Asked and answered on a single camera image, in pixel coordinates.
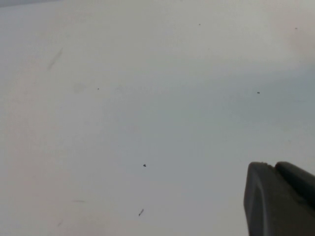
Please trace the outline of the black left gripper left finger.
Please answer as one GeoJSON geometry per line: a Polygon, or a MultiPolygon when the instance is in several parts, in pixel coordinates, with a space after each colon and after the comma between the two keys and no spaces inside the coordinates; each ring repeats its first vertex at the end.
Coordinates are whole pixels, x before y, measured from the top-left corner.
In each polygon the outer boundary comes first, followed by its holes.
{"type": "Polygon", "coordinates": [[[301,197],[275,166],[248,166],[244,209],[251,236],[313,236],[315,200],[301,197]]]}

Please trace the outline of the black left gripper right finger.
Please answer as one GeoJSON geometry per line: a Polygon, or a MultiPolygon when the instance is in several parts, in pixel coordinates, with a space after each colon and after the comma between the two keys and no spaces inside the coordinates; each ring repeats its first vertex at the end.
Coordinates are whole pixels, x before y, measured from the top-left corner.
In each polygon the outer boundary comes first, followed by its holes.
{"type": "Polygon", "coordinates": [[[288,184],[304,199],[315,199],[315,176],[289,163],[278,162],[276,170],[288,184]]]}

